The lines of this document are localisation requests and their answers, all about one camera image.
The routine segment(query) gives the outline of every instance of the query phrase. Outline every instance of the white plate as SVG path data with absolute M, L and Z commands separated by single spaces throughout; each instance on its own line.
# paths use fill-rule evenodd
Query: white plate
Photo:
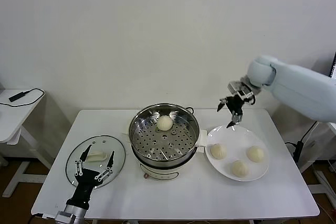
M 210 149 L 214 144 L 226 146 L 227 155 L 224 159 L 215 159 L 212 156 Z M 246 151 L 251 146 L 258 146 L 264 149 L 265 159 L 263 162 L 255 163 L 247 157 Z M 217 171 L 237 181 L 247 182 L 257 180 L 264 176 L 269 166 L 268 150 L 264 142 L 252 131 L 240 126 L 235 126 L 234 128 L 219 126 L 210 131 L 207 137 L 205 153 Z M 246 177 L 240 178 L 232 173 L 231 165 L 236 160 L 241 160 L 248 166 L 249 173 Z

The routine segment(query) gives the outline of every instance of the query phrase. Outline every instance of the white table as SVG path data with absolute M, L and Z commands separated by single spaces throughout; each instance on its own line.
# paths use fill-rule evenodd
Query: white table
M 34 90 L 24 97 L 10 102 L 9 97 L 18 94 L 22 91 L 27 90 L 17 90 L 17 89 L 6 89 L 0 93 L 0 102 L 8 103 L 11 105 L 25 104 L 35 101 L 40 95 L 41 91 Z M 29 150 L 49 169 L 53 163 L 52 157 L 38 144 L 38 142 L 30 135 L 30 133 L 22 126 L 23 122 L 27 119 L 36 105 L 41 99 L 35 103 L 27 106 L 21 106 L 17 108 L 12 108 L 6 105 L 0 105 L 0 143 L 6 144 L 13 141 L 13 138 L 17 139 L 20 135 L 28 143 Z M 7 161 L 0 157 L 0 162 L 3 165 L 7 165 Z M 7 188 L 3 192 L 3 197 L 10 197 L 15 190 L 19 182 L 26 183 L 43 183 L 46 176 L 45 175 L 32 175 L 24 174 L 24 171 L 28 167 L 29 162 L 22 162 L 12 180 L 8 184 Z
M 310 191 L 266 110 L 246 109 L 242 126 L 261 137 L 270 153 L 267 174 L 254 182 L 237 182 L 213 168 L 203 153 L 196 153 L 171 181 L 144 179 L 131 151 L 128 126 L 136 110 L 82 110 L 34 203 L 32 214 L 54 218 L 74 192 L 65 166 L 72 150 L 95 135 L 117 137 L 126 159 L 118 177 L 94 190 L 87 219 L 235 220 L 317 216 Z M 227 110 L 195 110 L 201 129 L 227 124 Z

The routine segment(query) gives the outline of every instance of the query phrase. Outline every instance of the power cord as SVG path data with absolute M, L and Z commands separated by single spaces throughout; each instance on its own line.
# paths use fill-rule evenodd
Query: power cord
M 27 224 L 30 224 L 31 221 L 32 221 L 35 217 L 42 217 L 42 216 L 43 216 L 43 214 L 34 214 L 34 215 L 32 215 L 32 216 L 30 217 L 30 219 L 29 219 L 29 221 L 28 221 Z
M 292 143 L 292 142 L 285 142 L 285 144 L 291 144 L 291 145 L 293 145 L 293 146 L 296 148 L 296 144 L 295 144 L 295 143 Z
M 328 217 L 332 221 L 332 223 L 336 224 L 336 222 L 333 220 L 333 218 L 331 218 L 330 214 L 328 214 L 328 212 L 318 202 L 316 202 L 316 204 L 325 212 L 326 215 L 328 215 Z
M 33 101 L 33 102 L 25 103 L 25 104 L 20 104 L 20 105 L 11 105 L 11 104 L 8 104 L 8 103 L 1 103 L 1 102 L 0 102 L 0 105 L 6 105 L 6 106 L 9 106 L 9 107 L 12 107 L 12 108 L 31 105 L 31 104 L 37 102 L 37 101 L 38 101 L 42 96 L 44 96 L 45 93 L 46 93 L 46 92 L 44 92 L 42 89 L 33 88 L 33 89 L 28 90 L 28 91 L 25 91 L 25 92 L 20 92 L 19 94 L 16 94 L 16 95 L 10 97 L 9 100 L 10 100 L 10 102 L 14 102 L 14 101 L 16 101 L 17 99 L 19 99 L 19 98 L 21 98 L 21 97 L 24 97 L 26 94 L 32 92 L 33 90 L 39 90 L 39 91 L 42 92 L 42 94 L 41 94 L 37 99 L 35 99 L 35 101 Z
M 303 149 L 303 146 L 304 144 L 308 141 L 308 139 L 310 138 L 311 136 L 311 133 L 313 132 L 313 130 L 316 129 L 316 127 L 319 125 L 319 123 L 317 121 L 315 121 L 311 126 L 310 128 L 306 131 L 306 133 L 302 136 L 301 140 L 298 141 L 296 144 L 294 143 L 290 143 L 290 142 L 287 142 L 287 143 L 290 143 L 292 144 L 294 147 L 295 147 L 295 150 L 293 152 L 293 159 L 294 159 L 294 162 L 297 163 L 299 162 L 299 159 L 300 159 L 300 155 L 301 155 L 301 152 L 302 152 L 302 149 Z M 308 138 L 305 140 L 305 142 L 303 142 L 303 139 L 305 139 L 305 137 L 307 136 L 307 134 L 310 132 Z

